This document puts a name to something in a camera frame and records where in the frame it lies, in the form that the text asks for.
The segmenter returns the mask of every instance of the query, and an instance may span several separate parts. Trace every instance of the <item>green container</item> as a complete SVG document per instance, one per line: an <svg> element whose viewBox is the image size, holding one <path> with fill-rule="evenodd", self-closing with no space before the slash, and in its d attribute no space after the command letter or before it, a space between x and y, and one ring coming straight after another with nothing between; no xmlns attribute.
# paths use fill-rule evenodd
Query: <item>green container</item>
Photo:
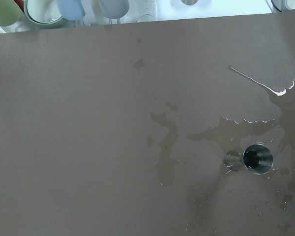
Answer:
<svg viewBox="0 0 295 236"><path fill-rule="evenodd" d="M0 0L0 26L10 26L21 14L22 11L14 0Z"/></svg>

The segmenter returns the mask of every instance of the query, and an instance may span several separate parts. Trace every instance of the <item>gray surface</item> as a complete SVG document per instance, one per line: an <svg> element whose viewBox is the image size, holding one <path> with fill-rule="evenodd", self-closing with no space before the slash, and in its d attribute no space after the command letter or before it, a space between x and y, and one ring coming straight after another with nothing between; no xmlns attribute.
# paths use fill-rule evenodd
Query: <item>gray surface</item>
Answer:
<svg viewBox="0 0 295 236"><path fill-rule="evenodd" d="M229 66L289 88L295 11L0 35L0 236L295 235L295 86Z"/></svg>

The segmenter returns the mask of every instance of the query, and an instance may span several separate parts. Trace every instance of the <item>white streak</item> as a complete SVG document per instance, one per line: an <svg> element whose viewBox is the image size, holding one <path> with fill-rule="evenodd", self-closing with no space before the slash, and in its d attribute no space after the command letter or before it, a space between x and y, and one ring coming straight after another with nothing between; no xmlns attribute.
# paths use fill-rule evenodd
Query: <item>white streak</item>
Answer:
<svg viewBox="0 0 295 236"><path fill-rule="evenodd" d="M274 91L274 90L271 89L270 87L268 87L268 86L266 86L266 85L264 85L264 84L262 84L262 83L260 83L260 82L258 82L258 81L256 81L256 80L254 80L253 78L251 78L251 77L249 77L249 76L247 76L247 75L241 73L240 71L234 69L232 66L229 66L228 68L229 68L230 70L232 70L232 71L234 71L234 72L236 72L236 73L242 75L243 77L246 77L247 79L250 79L250 80L252 80L253 82L255 82L255 83L257 83L257 84L259 84L259 85L265 87L266 89L270 90L271 92L273 92L273 93L276 94L277 96L282 96L282 95L284 95L284 94L286 93L286 89L284 89L283 91L280 91L280 92Z"/></svg>

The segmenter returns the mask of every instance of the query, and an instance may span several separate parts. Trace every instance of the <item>water spill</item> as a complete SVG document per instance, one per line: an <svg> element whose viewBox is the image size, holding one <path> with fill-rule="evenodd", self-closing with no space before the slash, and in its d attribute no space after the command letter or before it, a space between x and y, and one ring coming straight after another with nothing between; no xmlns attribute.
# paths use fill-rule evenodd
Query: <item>water spill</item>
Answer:
<svg viewBox="0 0 295 236"><path fill-rule="evenodd" d="M133 64L133 67L135 67L137 70L139 70L141 67L144 67L144 60L142 58L139 58L136 63Z"/></svg>
<svg viewBox="0 0 295 236"><path fill-rule="evenodd" d="M286 167L283 167L283 168L280 169L280 173L281 173L281 175L283 175L283 176L288 176L289 173L290 173L290 171L289 171L289 169L287 169Z"/></svg>
<svg viewBox="0 0 295 236"><path fill-rule="evenodd" d="M221 118L215 127L209 127L206 131L198 134L189 134L190 140L201 141L203 139L216 142L222 148L224 154L229 151L243 152L240 142L250 135L262 135L273 128L274 120L250 122Z"/></svg>
<svg viewBox="0 0 295 236"><path fill-rule="evenodd" d="M179 163L177 159L171 158L172 148L178 138L178 131L176 123L168 120L165 113L156 115L151 113L152 121L168 128L168 134L159 142L161 152L159 154L159 160L156 163L157 177L162 186L168 186L172 184L174 179L174 166Z"/></svg>
<svg viewBox="0 0 295 236"><path fill-rule="evenodd" d="M258 84L262 89L265 89L269 95L270 101L281 109L282 115L279 118L277 125L284 129L285 135L280 142L280 147L281 150L285 150L289 146L292 147L292 179L288 188L289 190L295 192L295 81L292 81L292 86L287 89L285 88L283 91L274 91L270 87L239 72L232 66L229 66L229 69Z"/></svg>
<svg viewBox="0 0 295 236"><path fill-rule="evenodd" d="M291 224L285 223L284 226L278 225L277 228L281 229L283 233L285 233L290 227L292 227Z"/></svg>
<svg viewBox="0 0 295 236"><path fill-rule="evenodd" d="M178 112L178 107L177 107L176 104L171 105L170 102L167 102L167 103L165 103L165 105L168 106L171 109L172 112Z"/></svg>
<svg viewBox="0 0 295 236"><path fill-rule="evenodd" d="M153 138L151 135L147 136L147 146L151 147L153 145Z"/></svg>
<svg viewBox="0 0 295 236"><path fill-rule="evenodd" d="M193 224L193 223L188 223L187 225L186 225L186 231L187 232L192 232L192 231L194 231L195 230L195 225Z"/></svg>

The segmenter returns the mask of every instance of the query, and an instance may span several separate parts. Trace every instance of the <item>water droplet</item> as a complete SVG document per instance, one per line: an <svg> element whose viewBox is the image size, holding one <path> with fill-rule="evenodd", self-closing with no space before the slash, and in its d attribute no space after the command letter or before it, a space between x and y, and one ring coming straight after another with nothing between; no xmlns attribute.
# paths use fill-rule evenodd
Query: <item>water droplet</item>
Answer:
<svg viewBox="0 0 295 236"><path fill-rule="evenodd" d="M192 231L194 231L195 230L195 226L194 226L194 224L192 224L192 223L188 223L187 225L186 225L186 231L187 232L192 232Z"/></svg>
<svg viewBox="0 0 295 236"><path fill-rule="evenodd" d="M282 210L286 210L287 205L286 205L286 204L280 204L280 208L281 208Z"/></svg>
<svg viewBox="0 0 295 236"><path fill-rule="evenodd" d="M193 201L193 205L195 207L201 207L202 206L202 203L201 203L201 201L199 199L196 199L196 200Z"/></svg>
<svg viewBox="0 0 295 236"><path fill-rule="evenodd" d="M208 200L208 196L207 196L207 194L204 193L204 194L202 195L202 198L203 198L204 200Z"/></svg>

